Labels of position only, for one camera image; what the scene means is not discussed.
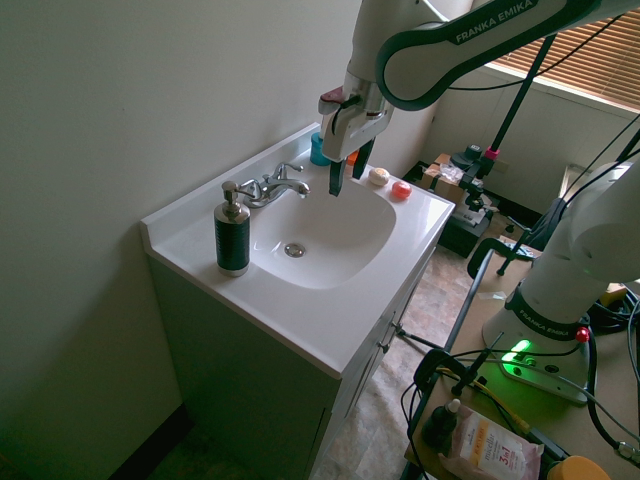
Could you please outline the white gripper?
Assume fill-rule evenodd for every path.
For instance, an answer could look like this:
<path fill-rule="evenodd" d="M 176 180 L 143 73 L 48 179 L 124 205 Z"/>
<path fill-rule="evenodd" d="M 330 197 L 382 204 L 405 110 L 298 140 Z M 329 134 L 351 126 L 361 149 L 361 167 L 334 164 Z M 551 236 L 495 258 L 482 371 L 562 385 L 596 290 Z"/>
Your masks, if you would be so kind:
<path fill-rule="evenodd" d="M 322 123 L 319 131 L 321 165 L 330 165 L 329 193 L 338 197 L 342 185 L 345 159 L 358 150 L 352 177 L 360 179 L 373 150 L 375 137 L 386 129 L 391 108 L 381 112 L 365 112 L 359 106 L 338 111 L 337 106 L 319 106 Z"/>

